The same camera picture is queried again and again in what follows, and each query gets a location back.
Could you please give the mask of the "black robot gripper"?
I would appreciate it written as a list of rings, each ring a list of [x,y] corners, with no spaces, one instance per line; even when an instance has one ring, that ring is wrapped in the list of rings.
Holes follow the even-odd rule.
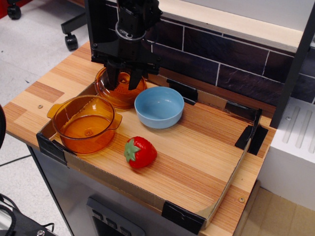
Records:
[[[118,85],[119,65],[123,64],[131,70],[129,90],[134,90],[140,83],[143,72],[159,74],[161,57],[149,51],[145,37],[127,40],[115,34],[91,35],[92,62],[106,65],[108,75],[107,87],[114,90]]]

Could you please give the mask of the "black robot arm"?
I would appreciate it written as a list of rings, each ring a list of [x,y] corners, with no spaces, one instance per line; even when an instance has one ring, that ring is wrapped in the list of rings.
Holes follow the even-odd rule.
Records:
[[[129,90],[142,77],[159,73],[161,57],[143,44],[146,32],[160,21],[158,5],[157,0],[119,0],[116,14],[110,14],[105,1],[85,1],[92,61],[105,66],[106,88],[118,86],[123,69],[130,72]]]

